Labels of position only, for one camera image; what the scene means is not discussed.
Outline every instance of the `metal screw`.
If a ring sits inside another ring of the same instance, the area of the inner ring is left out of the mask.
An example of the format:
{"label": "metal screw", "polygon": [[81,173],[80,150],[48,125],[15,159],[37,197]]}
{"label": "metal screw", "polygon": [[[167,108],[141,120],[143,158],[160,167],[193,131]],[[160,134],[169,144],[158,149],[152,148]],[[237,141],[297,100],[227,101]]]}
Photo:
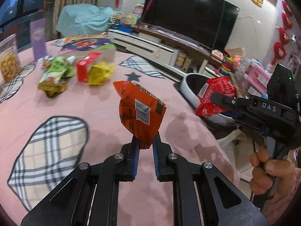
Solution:
{"label": "metal screw", "polygon": [[211,162],[207,161],[207,162],[204,163],[204,167],[207,168],[207,169],[211,169],[213,167],[213,165],[212,165]]}
{"label": "metal screw", "polygon": [[171,153],[168,155],[168,158],[171,159],[171,160],[175,160],[178,158],[177,154],[174,154],[174,153]]}
{"label": "metal screw", "polygon": [[116,160],[120,160],[120,159],[123,158],[123,154],[117,153],[117,154],[114,155],[114,158],[115,158]]}
{"label": "metal screw", "polygon": [[84,163],[79,164],[79,169],[80,170],[85,170],[85,169],[88,168],[88,166],[89,166],[88,163],[84,162]]}

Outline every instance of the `black tv screen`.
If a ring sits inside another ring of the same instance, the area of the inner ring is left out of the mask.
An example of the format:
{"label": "black tv screen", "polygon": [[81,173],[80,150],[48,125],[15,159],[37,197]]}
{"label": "black tv screen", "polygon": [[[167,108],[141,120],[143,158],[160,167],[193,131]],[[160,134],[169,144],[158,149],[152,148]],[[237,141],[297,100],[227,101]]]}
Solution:
{"label": "black tv screen", "polygon": [[224,0],[145,0],[143,23],[163,27],[223,51],[239,8]]}

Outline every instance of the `plaid leaf shape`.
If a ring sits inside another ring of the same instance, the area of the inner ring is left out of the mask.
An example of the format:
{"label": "plaid leaf shape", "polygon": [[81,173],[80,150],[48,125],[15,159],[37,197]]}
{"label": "plaid leaf shape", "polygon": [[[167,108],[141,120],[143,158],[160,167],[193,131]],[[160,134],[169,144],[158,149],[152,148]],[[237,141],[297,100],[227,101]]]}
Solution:
{"label": "plaid leaf shape", "polygon": [[7,181],[28,211],[78,165],[87,141],[87,124],[67,116],[49,118],[31,135]]}
{"label": "plaid leaf shape", "polygon": [[128,58],[119,65],[139,70],[140,72],[151,77],[164,79],[164,76],[160,72],[156,71],[156,69],[150,63],[137,55]]}
{"label": "plaid leaf shape", "polygon": [[4,83],[0,86],[0,104],[7,99],[10,99],[23,85],[23,78],[29,75],[34,69],[35,64],[28,64],[21,69],[21,72],[11,82]]}

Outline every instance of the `white label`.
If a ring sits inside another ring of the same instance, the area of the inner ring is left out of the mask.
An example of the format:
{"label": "white label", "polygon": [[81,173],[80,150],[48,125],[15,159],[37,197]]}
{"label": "white label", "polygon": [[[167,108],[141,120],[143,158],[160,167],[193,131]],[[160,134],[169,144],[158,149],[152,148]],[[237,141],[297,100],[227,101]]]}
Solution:
{"label": "white label", "polygon": [[248,93],[251,94],[251,95],[255,95],[255,96],[258,96],[258,97],[261,97],[261,94],[259,92],[257,92],[254,88],[250,87],[249,90],[248,90]]}
{"label": "white label", "polygon": [[206,84],[202,87],[202,89],[201,89],[200,92],[199,92],[199,97],[200,97],[200,98],[202,98],[202,97],[204,96],[204,94],[205,94],[205,92],[206,92],[206,90],[207,90],[208,87],[209,87],[209,84],[208,84],[208,83],[206,83]]}
{"label": "white label", "polygon": [[268,80],[264,77],[264,75],[260,74],[257,78],[265,87],[268,85]]}
{"label": "white label", "polygon": [[135,99],[136,120],[150,125],[150,107]]}

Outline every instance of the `red snack bag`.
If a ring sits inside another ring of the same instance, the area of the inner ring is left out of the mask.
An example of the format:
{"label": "red snack bag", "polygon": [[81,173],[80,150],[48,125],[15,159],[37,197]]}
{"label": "red snack bag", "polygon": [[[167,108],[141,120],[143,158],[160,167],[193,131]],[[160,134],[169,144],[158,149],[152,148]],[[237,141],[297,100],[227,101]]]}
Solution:
{"label": "red snack bag", "polygon": [[90,52],[86,58],[80,60],[76,64],[77,79],[80,82],[88,82],[89,71],[94,64],[101,61],[101,52]]}
{"label": "red snack bag", "polygon": [[219,92],[223,95],[234,98],[236,94],[236,87],[230,83],[229,77],[227,76],[209,79],[198,94],[201,104],[196,109],[195,115],[202,115],[208,118],[212,115],[226,111],[226,109],[211,102],[210,98],[213,92]]}
{"label": "red snack bag", "polygon": [[165,104],[135,82],[119,81],[113,85],[121,97],[121,123],[139,139],[140,149],[149,149],[165,114]]}

